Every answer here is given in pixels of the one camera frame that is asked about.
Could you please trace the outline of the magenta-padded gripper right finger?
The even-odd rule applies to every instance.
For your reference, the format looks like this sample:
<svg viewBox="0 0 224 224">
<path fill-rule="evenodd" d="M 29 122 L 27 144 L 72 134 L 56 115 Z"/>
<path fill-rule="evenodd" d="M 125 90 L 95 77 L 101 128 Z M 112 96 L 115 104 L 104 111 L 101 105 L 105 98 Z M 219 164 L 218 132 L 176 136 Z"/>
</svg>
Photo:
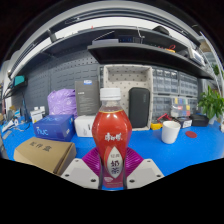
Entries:
<svg viewBox="0 0 224 224">
<path fill-rule="evenodd" d="M 128 148 L 124 161 L 124 188 L 135 189 L 163 178 L 164 175 L 152 159 L 143 159 Z"/>
</svg>

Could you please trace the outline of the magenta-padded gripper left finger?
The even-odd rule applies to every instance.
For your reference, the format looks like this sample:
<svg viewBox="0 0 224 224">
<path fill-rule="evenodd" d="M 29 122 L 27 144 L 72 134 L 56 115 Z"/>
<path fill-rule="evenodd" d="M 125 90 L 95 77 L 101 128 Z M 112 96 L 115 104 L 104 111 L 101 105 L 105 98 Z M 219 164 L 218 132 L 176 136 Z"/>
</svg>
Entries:
<svg viewBox="0 0 224 224">
<path fill-rule="evenodd" d="M 100 156 L 93 148 L 81 159 L 75 158 L 61 177 L 84 188 L 100 188 Z"/>
</svg>

